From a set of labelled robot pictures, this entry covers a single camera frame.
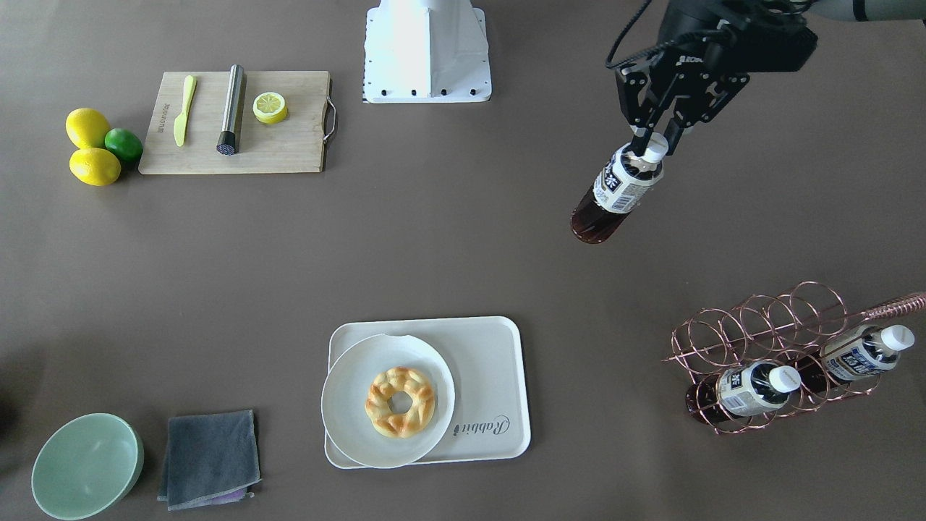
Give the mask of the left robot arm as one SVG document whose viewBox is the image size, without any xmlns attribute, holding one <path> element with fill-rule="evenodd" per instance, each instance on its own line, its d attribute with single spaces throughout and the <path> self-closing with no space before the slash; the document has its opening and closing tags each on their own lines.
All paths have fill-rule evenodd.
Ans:
<svg viewBox="0 0 926 521">
<path fill-rule="evenodd" d="M 817 47 L 806 13 L 831 20 L 923 20 L 922 1 L 671 1 L 654 46 L 606 57 L 621 111 L 634 129 L 637 155 L 654 141 L 655 126 L 672 154 L 681 136 L 710 122 L 756 72 L 796 72 Z"/>
</svg>

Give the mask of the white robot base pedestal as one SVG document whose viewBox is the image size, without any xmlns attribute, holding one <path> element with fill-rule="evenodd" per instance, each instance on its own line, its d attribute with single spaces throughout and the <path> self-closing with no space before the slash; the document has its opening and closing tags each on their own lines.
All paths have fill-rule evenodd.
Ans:
<svg viewBox="0 0 926 521">
<path fill-rule="evenodd" d="M 470 1 L 381 1 L 367 10 L 366 103 L 490 100 L 485 14 Z"/>
</svg>

